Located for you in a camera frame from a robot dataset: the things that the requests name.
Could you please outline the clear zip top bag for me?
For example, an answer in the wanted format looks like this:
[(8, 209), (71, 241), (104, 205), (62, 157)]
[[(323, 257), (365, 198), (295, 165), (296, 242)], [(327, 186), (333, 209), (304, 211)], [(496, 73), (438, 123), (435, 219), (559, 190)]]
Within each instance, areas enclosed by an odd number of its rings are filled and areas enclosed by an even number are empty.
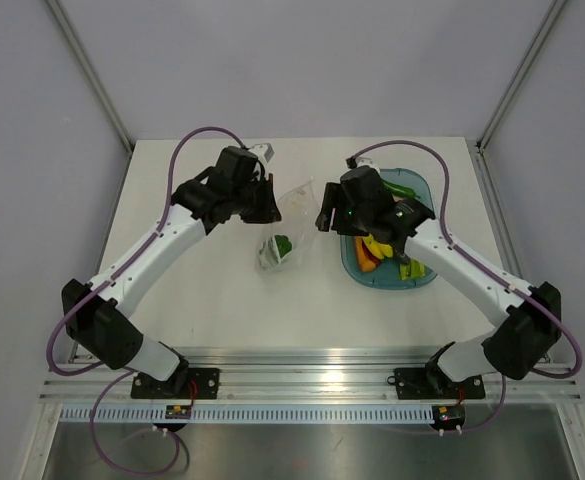
[[(281, 221), (265, 225), (256, 249), (256, 266), (264, 273), (300, 269), (309, 261), (316, 234), (315, 220), (319, 205), (313, 191), (314, 178), (283, 194), (277, 201)], [(274, 236), (287, 235), (293, 250), (283, 259), (278, 257)]]

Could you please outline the aluminium mounting rail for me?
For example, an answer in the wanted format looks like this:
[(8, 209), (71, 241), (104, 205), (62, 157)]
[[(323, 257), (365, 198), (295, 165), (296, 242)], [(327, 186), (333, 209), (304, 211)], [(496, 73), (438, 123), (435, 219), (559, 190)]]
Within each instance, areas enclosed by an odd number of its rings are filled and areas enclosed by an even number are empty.
[[(398, 404), (386, 379), (423, 365), (432, 348), (229, 349), (182, 347), (193, 367), (220, 370), (217, 404)], [(73, 377), (46, 374), (39, 403), (87, 403), (124, 372), (98, 367)], [(506, 404), (579, 404), (576, 378), (534, 373), (508, 380)]]

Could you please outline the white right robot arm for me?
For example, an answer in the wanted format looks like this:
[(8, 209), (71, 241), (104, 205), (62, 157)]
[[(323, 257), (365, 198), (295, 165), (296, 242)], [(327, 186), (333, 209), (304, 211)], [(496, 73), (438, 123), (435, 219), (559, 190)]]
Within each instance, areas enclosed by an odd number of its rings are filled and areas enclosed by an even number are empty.
[(466, 380), (488, 373), (523, 379), (561, 337), (561, 297), (549, 283), (535, 287), (494, 265), (462, 254), (431, 208), (395, 197), (377, 170), (354, 168), (326, 184), (316, 226), (342, 236), (370, 234), (401, 261), (416, 260), (468, 298), (491, 330), (441, 347), (423, 376), (435, 396), (450, 395)]

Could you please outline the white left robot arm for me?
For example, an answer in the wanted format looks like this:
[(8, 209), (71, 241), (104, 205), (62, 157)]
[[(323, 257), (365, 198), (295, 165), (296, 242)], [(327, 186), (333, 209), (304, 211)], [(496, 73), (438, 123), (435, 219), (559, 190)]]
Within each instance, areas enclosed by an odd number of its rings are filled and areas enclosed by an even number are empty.
[(224, 148), (215, 165), (169, 193), (159, 220), (119, 260), (85, 284), (68, 282), (62, 290), (68, 336), (110, 369), (144, 373), (163, 396), (180, 396), (188, 385), (186, 360), (131, 318), (167, 269), (216, 226), (232, 216), (247, 224), (280, 221), (267, 170), (272, 156), (268, 143)]

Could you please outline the green bell pepper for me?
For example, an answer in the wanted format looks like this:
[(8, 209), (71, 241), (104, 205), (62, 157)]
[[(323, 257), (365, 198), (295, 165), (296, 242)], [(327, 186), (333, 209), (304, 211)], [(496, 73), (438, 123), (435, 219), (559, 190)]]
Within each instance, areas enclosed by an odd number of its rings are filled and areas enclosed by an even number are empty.
[(287, 235), (275, 235), (274, 243), (280, 259), (285, 258), (293, 250), (292, 241)]

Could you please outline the right aluminium frame post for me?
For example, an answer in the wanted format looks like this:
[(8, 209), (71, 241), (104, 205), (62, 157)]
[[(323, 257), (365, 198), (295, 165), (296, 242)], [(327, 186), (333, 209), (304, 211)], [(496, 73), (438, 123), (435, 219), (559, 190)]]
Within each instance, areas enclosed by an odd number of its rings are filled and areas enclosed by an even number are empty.
[(487, 151), (491, 141), (496, 136), (501, 123), (514, 104), (519, 91), (525, 85), (538, 58), (543, 53), (546, 44), (561, 21), (566, 9), (570, 6), (569, 0), (553, 0), (536, 27), (531, 40), (520, 58), (513, 75), (508, 81), (495, 109), (489, 117), (486, 126), (476, 141), (476, 149), (480, 154)]

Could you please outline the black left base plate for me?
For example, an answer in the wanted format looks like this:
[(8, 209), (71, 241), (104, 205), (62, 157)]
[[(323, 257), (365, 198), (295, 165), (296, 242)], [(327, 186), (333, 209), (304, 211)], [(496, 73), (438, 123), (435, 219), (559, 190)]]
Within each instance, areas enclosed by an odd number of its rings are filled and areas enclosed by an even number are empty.
[(166, 381), (139, 373), (132, 381), (130, 396), (135, 400), (214, 400), (220, 384), (218, 368), (188, 367)]

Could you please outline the teal plastic tray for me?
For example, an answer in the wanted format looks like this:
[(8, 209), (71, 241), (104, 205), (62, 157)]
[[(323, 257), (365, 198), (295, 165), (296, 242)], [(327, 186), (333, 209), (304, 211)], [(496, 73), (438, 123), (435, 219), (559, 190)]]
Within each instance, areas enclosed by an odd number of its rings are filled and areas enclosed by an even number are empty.
[[(416, 199), (429, 209), (434, 209), (430, 187), (427, 181), (413, 170), (405, 168), (382, 169), (383, 181), (391, 182), (413, 189)], [(395, 259), (384, 259), (375, 270), (363, 273), (359, 270), (354, 247), (354, 238), (340, 236), (340, 253), (343, 268), (357, 283), (380, 290), (410, 290), (423, 287), (432, 282), (437, 274), (427, 267), (427, 275), (418, 280), (401, 281), (399, 279), (400, 263)]]

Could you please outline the left aluminium frame post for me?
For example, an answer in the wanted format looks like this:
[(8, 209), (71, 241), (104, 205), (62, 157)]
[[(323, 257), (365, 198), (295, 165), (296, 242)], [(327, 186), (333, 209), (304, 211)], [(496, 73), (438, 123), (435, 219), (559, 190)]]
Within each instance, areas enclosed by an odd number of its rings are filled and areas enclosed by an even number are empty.
[(92, 92), (99, 108), (108, 124), (114, 131), (120, 145), (128, 158), (132, 157), (135, 141), (124, 125), (110, 95), (104, 87), (97, 70), (93, 66), (89, 54), (78, 34), (62, 1), (44, 0), (43, 4), (51, 15), (60, 35), (69, 49), (71, 57), (81, 71), (83, 78)]

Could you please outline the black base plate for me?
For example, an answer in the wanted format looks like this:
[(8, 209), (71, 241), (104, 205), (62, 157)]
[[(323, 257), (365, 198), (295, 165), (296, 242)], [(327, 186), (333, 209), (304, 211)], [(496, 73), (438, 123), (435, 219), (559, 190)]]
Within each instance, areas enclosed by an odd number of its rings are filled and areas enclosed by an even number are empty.
[(188, 367), (166, 381), (139, 373), (132, 381), (130, 396), (135, 400), (214, 400), (220, 384), (218, 368)]
[(386, 378), (399, 400), (482, 400), (486, 398), (481, 376), (462, 382), (440, 379), (425, 367), (400, 367)]

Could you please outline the aluminium frame post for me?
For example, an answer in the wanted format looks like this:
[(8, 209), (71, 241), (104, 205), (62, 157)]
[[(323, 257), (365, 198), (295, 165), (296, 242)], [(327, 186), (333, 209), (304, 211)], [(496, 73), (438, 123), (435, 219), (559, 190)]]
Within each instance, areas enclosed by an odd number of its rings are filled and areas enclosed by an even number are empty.
[(132, 157), (135, 141), (124, 125), (110, 95), (104, 87), (97, 70), (93, 66), (89, 54), (78, 34), (62, 1), (44, 0), (43, 4), (51, 15), (60, 35), (69, 49), (71, 57), (81, 71), (83, 78), (92, 92), (99, 108), (108, 124), (114, 131), (120, 145), (128, 158)]
[(536, 27), (531, 40), (520, 58), (513, 75), (508, 81), (495, 109), (489, 117), (486, 126), (476, 141), (476, 149), (480, 154), (487, 151), (491, 141), (496, 136), (501, 123), (514, 104), (519, 91), (525, 85), (538, 58), (543, 53), (546, 44), (561, 21), (566, 9), (570, 6), (569, 0), (553, 0)]

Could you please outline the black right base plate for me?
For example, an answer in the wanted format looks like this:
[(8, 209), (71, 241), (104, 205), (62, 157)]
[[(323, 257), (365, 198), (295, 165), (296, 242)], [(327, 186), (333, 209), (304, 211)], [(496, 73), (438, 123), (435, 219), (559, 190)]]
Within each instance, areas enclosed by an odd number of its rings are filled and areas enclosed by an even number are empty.
[(481, 376), (462, 382), (440, 379), (425, 367), (400, 367), (386, 378), (399, 400), (482, 400), (486, 398)]

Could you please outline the green chili pepper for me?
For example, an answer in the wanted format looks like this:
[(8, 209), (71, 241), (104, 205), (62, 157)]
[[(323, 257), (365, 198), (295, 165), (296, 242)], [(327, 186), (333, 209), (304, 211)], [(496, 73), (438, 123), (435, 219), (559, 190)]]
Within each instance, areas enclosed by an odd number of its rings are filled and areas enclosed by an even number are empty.
[(400, 198), (416, 198), (416, 192), (408, 187), (397, 185), (391, 182), (383, 181), (384, 188), (389, 191), (393, 196)]

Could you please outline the yellow green corn cob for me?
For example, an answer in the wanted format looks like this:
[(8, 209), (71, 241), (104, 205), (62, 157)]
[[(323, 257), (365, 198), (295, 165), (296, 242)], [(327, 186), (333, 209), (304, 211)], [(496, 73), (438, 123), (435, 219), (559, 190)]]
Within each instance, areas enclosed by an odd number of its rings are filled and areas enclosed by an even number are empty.
[(427, 275), (427, 267), (421, 262), (411, 260), (409, 264), (399, 265), (399, 279), (401, 281), (418, 280)]

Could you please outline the yellow banana bunch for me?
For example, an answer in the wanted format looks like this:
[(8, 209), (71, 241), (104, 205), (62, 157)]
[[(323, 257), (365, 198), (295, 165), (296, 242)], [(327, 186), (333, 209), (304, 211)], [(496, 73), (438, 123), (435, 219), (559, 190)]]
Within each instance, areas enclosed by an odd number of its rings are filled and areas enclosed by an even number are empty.
[(394, 250), (390, 245), (378, 242), (372, 235), (364, 237), (363, 243), (369, 253), (378, 260), (384, 260), (394, 256)]

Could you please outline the orange carrot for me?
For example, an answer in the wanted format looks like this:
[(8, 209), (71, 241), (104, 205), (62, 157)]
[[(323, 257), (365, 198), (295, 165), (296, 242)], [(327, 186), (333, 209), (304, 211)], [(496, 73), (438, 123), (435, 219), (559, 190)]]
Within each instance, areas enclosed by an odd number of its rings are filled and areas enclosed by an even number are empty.
[(377, 268), (377, 264), (369, 255), (369, 251), (364, 246), (364, 242), (361, 237), (354, 238), (354, 247), (359, 270), (363, 273), (369, 273), (375, 270)]

